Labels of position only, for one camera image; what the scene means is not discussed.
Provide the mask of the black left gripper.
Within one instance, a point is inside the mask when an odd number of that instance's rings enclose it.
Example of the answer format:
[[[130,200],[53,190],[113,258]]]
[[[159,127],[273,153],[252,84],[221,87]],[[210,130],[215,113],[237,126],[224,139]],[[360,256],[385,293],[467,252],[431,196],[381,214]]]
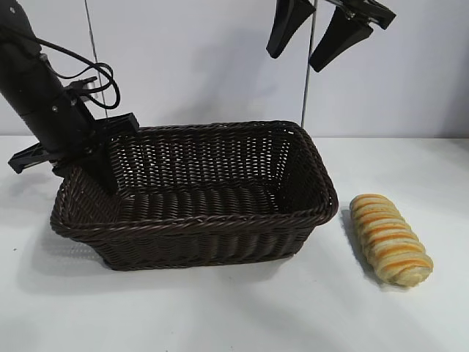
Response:
[[[86,167],[88,175],[107,194],[118,192],[110,142],[118,136],[137,134],[139,123],[134,114],[96,120],[82,102],[72,100],[25,118],[38,143],[14,154],[8,161],[16,173],[50,161],[52,172],[66,177],[77,164]]]

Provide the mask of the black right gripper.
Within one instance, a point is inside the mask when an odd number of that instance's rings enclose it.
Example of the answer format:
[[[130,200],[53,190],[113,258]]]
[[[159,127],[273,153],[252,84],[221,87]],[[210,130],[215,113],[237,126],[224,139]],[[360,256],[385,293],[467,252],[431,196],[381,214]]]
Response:
[[[336,6],[329,26],[314,49],[309,64],[320,72],[338,55],[367,39],[373,33],[368,23],[386,30],[396,14],[373,0],[326,0]],[[276,12],[266,50],[271,58],[278,58],[292,36],[316,12],[308,0],[277,0]]]

